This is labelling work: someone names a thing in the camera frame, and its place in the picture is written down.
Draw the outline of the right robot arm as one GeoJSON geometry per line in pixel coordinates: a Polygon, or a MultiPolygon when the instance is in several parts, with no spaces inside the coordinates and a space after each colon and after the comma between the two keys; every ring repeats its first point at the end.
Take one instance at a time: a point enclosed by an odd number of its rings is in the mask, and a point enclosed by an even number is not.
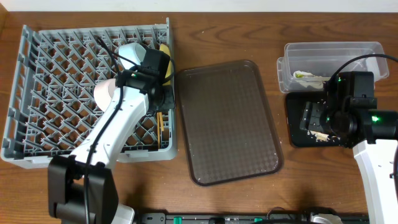
{"type": "Polygon", "coordinates": [[[336,73],[323,92],[323,103],[306,104],[300,128],[352,149],[369,221],[397,223],[397,112],[377,108],[371,72],[336,73]]]}

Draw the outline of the white tissue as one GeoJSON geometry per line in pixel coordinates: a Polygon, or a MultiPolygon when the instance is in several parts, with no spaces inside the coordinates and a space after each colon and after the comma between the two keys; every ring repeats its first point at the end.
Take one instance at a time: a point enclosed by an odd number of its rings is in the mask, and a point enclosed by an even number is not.
{"type": "Polygon", "coordinates": [[[313,76],[305,78],[295,78],[295,81],[304,88],[321,90],[323,88],[323,82],[325,81],[325,79],[322,77],[313,76]]]}

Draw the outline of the dark brown serving tray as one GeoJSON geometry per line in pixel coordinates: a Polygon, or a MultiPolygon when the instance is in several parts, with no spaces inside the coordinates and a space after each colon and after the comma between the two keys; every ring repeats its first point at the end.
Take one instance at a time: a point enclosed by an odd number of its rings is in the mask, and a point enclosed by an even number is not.
{"type": "Polygon", "coordinates": [[[281,170],[284,157],[254,62],[188,69],[175,81],[194,183],[207,187],[281,170]]]}

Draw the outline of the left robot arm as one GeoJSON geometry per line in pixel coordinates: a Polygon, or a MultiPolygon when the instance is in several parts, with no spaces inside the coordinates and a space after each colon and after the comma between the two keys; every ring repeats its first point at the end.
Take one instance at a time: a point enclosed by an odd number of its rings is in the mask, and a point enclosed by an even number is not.
{"type": "Polygon", "coordinates": [[[95,86],[103,115],[69,156],[55,156],[49,163],[51,217],[63,223],[133,222],[134,209],[119,203],[112,170],[141,118],[172,107],[170,79],[167,72],[131,68],[95,86]]]}

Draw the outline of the light blue bowl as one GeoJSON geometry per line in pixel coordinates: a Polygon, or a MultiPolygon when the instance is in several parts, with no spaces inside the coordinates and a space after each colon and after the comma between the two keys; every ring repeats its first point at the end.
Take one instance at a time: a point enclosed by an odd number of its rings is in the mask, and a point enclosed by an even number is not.
{"type": "Polygon", "coordinates": [[[130,43],[120,46],[118,54],[121,56],[121,63],[125,69],[130,69],[134,66],[133,62],[140,65],[144,60],[146,49],[136,43],[130,43]]]}

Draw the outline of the green snack wrapper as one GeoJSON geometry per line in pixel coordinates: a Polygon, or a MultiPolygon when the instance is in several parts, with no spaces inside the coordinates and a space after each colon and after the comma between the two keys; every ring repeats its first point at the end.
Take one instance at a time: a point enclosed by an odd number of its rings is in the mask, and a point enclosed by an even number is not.
{"type": "Polygon", "coordinates": [[[295,78],[305,78],[305,77],[313,77],[314,76],[314,74],[312,74],[312,73],[309,73],[309,72],[303,72],[303,71],[295,71],[294,73],[293,73],[293,76],[295,77],[295,78]]]}

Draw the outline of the pink white bowl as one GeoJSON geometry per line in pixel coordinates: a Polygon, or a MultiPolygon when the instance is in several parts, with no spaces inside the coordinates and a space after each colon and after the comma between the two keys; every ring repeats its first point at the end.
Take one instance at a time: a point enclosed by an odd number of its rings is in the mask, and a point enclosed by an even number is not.
{"type": "Polygon", "coordinates": [[[96,105],[101,111],[106,111],[116,89],[116,79],[111,78],[99,82],[94,89],[93,95],[96,105]]]}

